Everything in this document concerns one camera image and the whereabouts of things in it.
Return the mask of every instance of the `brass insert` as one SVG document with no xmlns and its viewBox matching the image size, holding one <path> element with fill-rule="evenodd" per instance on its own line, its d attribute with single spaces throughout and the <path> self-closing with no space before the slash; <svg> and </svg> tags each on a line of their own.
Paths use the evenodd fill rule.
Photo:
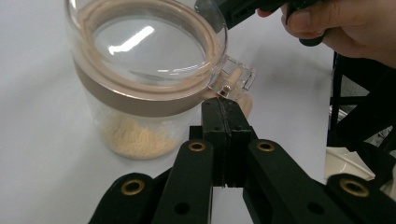
<svg viewBox="0 0 396 224">
<path fill-rule="evenodd" d="M 272 152 L 275 150 L 274 145 L 269 142 L 259 142 L 257 143 L 257 148 L 265 152 Z"/>
<path fill-rule="evenodd" d="M 191 151 L 203 151 L 206 149 L 206 145 L 200 142 L 193 142 L 189 144 L 189 149 Z"/>
<path fill-rule="evenodd" d="M 125 195 L 131 196 L 140 193 L 145 187 L 145 182 L 140 179 L 131 179 L 126 181 L 122 187 L 121 192 Z"/>
<path fill-rule="evenodd" d="M 368 190 L 362 183 L 351 180 L 351 179 L 340 179 L 341 188 L 357 197 L 367 197 L 370 194 L 370 190 Z"/>
</svg>

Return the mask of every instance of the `jar lid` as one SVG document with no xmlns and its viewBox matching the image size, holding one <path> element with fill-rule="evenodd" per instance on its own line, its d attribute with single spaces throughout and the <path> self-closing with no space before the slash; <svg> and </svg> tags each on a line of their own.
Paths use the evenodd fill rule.
<svg viewBox="0 0 396 224">
<path fill-rule="evenodd" d="M 88 4 L 74 21 L 72 49 L 83 85 L 103 103 L 137 116 L 171 116 L 196 106 L 224 63 L 226 44 L 221 15 L 210 17 L 223 24 L 216 33 L 198 9 L 174 0 Z"/>
</svg>

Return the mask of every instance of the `black metal bracket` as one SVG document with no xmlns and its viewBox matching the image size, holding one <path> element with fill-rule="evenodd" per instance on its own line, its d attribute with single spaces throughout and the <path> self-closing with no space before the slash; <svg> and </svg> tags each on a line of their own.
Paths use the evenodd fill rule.
<svg viewBox="0 0 396 224">
<path fill-rule="evenodd" d="M 90 223 L 210 223 L 215 186 L 244 188 L 254 223 L 396 223 L 396 203 L 379 189 L 353 175 L 317 183 L 223 98 L 203 102 L 202 126 L 191 127 L 171 170 L 119 178 Z"/>
</svg>

